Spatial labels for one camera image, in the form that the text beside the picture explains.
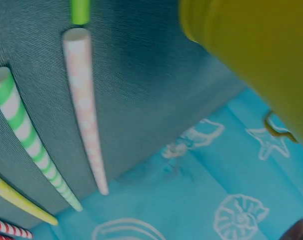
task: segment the white seashell drawing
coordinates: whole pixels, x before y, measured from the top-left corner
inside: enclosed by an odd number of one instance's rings
[[[92,240],[166,240],[152,225],[135,218],[120,218],[98,225]]]
[[[250,240],[268,213],[269,209],[256,198],[229,195],[215,213],[213,228],[222,240]]]
[[[177,138],[175,143],[168,144],[162,155],[167,159],[181,157],[188,149],[210,145],[224,130],[224,125],[202,119],[196,126],[191,127]]]

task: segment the green striped straw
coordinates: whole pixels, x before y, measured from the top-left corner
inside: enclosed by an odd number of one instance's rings
[[[42,174],[44,174],[60,195],[76,211],[80,212],[83,207],[68,187],[42,144],[24,107],[12,73],[8,67],[0,67],[0,110],[21,145],[41,170]]]

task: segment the yellow cup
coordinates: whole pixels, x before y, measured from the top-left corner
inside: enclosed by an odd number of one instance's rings
[[[303,144],[303,0],[180,0],[179,18]]]

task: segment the white starfish drawing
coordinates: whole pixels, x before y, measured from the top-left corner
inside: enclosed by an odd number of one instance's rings
[[[269,122],[270,125],[278,132],[288,132],[286,128],[275,126],[271,120],[269,120]],[[246,132],[260,142],[260,150],[258,154],[260,160],[266,161],[273,149],[278,150],[286,158],[291,156],[283,137],[272,136],[266,128],[246,129]]]

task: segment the light pink straw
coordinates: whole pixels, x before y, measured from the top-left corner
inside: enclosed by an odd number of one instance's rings
[[[69,88],[89,164],[101,194],[109,193],[100,146],[92,70],[90,33],[72,28],[63,35]]]

